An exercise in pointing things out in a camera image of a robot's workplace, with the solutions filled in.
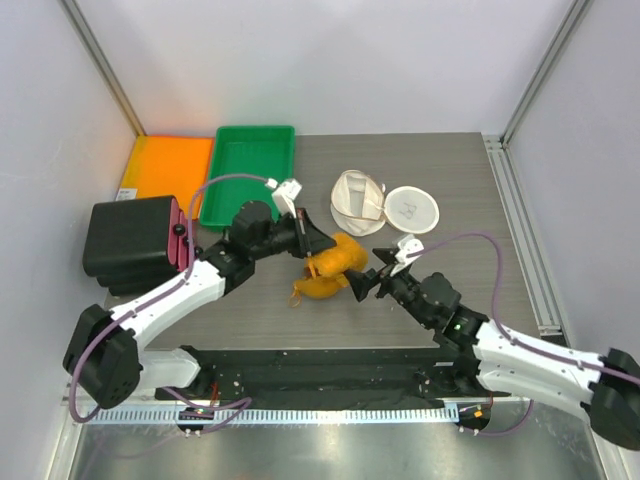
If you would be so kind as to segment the orange lace bra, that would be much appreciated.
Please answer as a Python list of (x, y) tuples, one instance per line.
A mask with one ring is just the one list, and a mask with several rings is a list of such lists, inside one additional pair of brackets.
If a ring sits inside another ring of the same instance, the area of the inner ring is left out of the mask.
[(349, 286), (345, 273), (361, 272), (368, 264), (368, 252), (344, 232), (332, 236), (336, 245), (305, 260), (304, 276), (293, 282), (289, 306), (297, 307), (304, 297), (324, 300)]

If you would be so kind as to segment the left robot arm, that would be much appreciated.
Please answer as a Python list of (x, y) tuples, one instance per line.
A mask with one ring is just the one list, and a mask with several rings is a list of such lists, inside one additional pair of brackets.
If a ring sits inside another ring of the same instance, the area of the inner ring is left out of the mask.
[(281, 253), (306, 259), (335, 245), (303, 208), (273, 219), (265, 203), (245, 203), (222, 237), (185, 271), (128, 303), (110, 310), (94, 304), (81, 313), (63, 358), (70, 389), (83, 389), (102, 409), (137, 390), (173, 387), (193, 399), (205, 397), (214, 375), (194, 348), (150, 351), (148, 345), (191, 312), (241, 286), (257, 261)]

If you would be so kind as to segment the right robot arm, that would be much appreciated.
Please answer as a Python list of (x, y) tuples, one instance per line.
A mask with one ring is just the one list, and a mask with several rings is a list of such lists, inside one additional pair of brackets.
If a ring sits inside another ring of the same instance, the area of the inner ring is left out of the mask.
[(480, 389), (525, 397), (589, 424), (627, 450), (639, 448), (639, 364), (612, 348), (605, 355), (563, 347), (505, 327), (461, 302), (460, 293), (436, 272), (418, 280), (410, 272), (415, 253), (379, 248), (380, 270), (349, 270), (358, 301), (374, 291), (390, 296), (434, 341), (454, 352), (451, 380), (465, 395)]

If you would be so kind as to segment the green plastic tray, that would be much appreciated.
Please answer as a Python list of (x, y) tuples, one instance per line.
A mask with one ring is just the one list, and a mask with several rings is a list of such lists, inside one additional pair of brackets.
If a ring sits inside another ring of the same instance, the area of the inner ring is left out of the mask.
[[(295, 129), (288, 125), (223, 126), (216, 132), (207, 178), (246, 173), (283, 181), (293, 176)], [(198, 215), (200, 225), (219, 232), (241, 206), (262, 201), (278, 217), (271, 191), (251, 179), (232, 179), (207, 188)]]

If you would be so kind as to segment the orange clip file folder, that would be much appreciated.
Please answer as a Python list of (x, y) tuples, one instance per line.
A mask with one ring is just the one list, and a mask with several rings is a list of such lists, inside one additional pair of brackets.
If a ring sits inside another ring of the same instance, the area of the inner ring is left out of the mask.
[(213, 138), (138, 136), (116, 200), (172, 195), (187, 212), (209, 172)]

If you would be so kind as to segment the black pink drawer unit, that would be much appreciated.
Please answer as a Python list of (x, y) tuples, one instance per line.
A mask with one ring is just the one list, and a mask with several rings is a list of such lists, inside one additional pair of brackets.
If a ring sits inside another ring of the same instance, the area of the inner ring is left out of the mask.
[(173, 196), (96, 204), (82, 265), (113, 297), (144, 294), (186, 270), (187, 218)]

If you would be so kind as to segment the front aluminium rail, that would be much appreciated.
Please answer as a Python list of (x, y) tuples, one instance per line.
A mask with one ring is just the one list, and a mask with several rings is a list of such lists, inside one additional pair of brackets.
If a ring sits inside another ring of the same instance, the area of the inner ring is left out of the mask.
[(559, 377), (542, 380), (521, 376), (516, 371), (493, 370), (481, 376), (479, 383), (487, 391), (526, 397), (564, 411), (590, 405), (597, 387), (586, 372), (569, 370), (561, 372)]

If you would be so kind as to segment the right aluminium frame post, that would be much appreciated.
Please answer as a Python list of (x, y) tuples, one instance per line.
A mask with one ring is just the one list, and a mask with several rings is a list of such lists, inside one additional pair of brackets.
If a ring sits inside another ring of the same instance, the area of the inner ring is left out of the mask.
[(551, 77), (554, 68), (559, 63), (565, 49), (588, 14), (592, 4), (592, 0), (573, 0), (570, 2), (567, 12), (563, 16), (559, 27), (500, 136), (500, 143), (504, 148), (507, 148), (515, 138), (530, 108)]

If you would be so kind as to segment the aluminium frame post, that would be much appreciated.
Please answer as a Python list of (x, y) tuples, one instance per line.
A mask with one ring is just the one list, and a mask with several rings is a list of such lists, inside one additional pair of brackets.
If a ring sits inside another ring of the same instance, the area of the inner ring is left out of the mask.
[(500, 136), (500, 143), (504, 148), (507, 148), (515, 138), (530, 108), (551, 77), (554, 68), (559, 63), (565, 49), (588, 14), (592, 4), (592, 0), (573, 0), (570, 2), (567, 12), (563, 16), (559, 27)]
[(59, 0), (58, 4), (72, 29), (79, 37), (129, 127), (136, 136), (145, 136), (146, 130), (79, 3), (75, 0)]

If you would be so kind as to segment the left aluminium frame post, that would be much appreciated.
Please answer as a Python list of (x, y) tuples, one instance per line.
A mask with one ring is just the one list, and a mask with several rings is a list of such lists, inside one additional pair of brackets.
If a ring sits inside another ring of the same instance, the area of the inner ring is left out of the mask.
[(75, 0), (59, 0), (58, 4), (72, 29), (79, 37), (129, 127), (136, 136), (145, 136), (146, 130), (79, 3)]

